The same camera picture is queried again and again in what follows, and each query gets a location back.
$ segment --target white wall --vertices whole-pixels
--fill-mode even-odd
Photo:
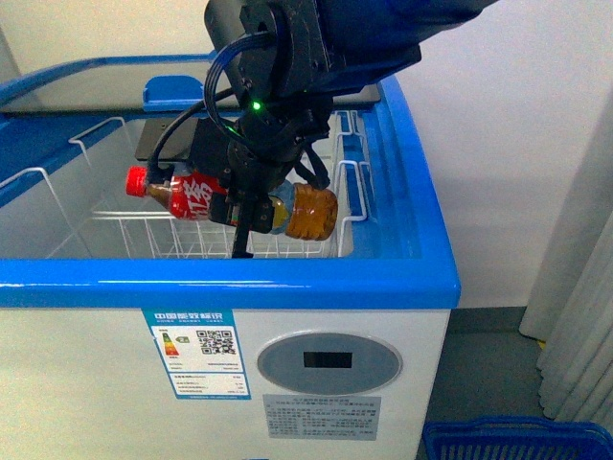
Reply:
[[[19,76],[9,45],[0,29],[0,83]]]
[[[22,72],[76,58],[201,53],[206,1],[2,0]],[[464,285],[522,306],[613,83],[613,3],[501,0],[399,75]]]

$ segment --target red label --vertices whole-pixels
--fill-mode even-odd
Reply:
[[[213,192],[225,194],[217,179],[193,172],[185,177],[172,179],[170,212],[178,219],[206,220]]]

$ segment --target digital display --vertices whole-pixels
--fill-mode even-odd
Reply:
[[[305,367],[351,369],[353,353],[305,352]]]

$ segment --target chest freezer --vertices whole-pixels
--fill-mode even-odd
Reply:
[[[173,218],[127,196],[157,75],[115,57],[0,85],[0,457],[410,459],[460,285],[394,79],[315,145],[327,241]],[[226,105],[226,116],[235,107]]]

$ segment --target plastic bottle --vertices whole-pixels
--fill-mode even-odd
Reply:
[[[330,190],[285,181],[270,194],[275,214],[271,233],[299,240],[327,240],[334,230],[338,201]]]
[[[227,194],[217,179],[198,171],[175,175],[170,184],[146,185],[146,178],[147,168],[131,167],[125,179],[125,192],[132,196],[151,196],[178,219],[208,219],[213,192]]]
[[[217,179],[198,171],[173,176],[170,184],[146,185],[147,168],[133,166],[127,172],[125,192],[131,196],[151,196],[178,219],[205,220],[213,192],[227,195]],[[269,194],[275,208],[272,234],[285,233],[299,240],[327,240],[338,214],[336,195],[307,184],[285,181]]]

